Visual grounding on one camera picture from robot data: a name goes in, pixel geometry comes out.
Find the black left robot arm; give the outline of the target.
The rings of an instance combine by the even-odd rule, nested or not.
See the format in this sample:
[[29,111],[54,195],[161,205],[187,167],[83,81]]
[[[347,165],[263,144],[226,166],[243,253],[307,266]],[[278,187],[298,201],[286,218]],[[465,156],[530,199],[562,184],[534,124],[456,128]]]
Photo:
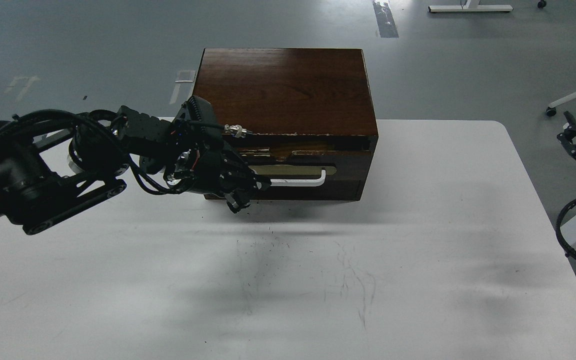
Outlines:
[[118,111],[43,109],[0,120],[0,218],[38,234],[126,189],[130,170],[154,196],[186,192],[226,200],[234,214],[271,186],[224,133],[211,104],[191,96],[172,120],[122,105]]

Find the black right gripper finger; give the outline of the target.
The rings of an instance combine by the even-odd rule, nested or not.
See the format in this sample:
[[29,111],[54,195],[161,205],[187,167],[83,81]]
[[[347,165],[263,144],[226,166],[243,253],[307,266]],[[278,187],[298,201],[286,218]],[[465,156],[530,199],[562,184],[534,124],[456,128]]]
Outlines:
[[576,161],[576,144],[573,142],[574,138],[576,138],[576,131],[563,131],[557,135],[557,140],[567,155]]
[[576,132],[576,118],[569,111],[564,111],[563,116],[566,119],[566,124],[563,127],[565,132]]

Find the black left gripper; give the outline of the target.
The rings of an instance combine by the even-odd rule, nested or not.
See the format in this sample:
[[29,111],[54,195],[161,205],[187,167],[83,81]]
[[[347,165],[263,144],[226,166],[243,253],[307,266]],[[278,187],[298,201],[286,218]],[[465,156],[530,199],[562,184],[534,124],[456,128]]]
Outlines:
[[272,180],[253,172],[236,150],[224,141],[224,125],[211,103],[190,96],[173,121],[174,153],[166,164],[169,193],[213,194],[224,197],[237,214],[250,206],[256,192],[267,191]]

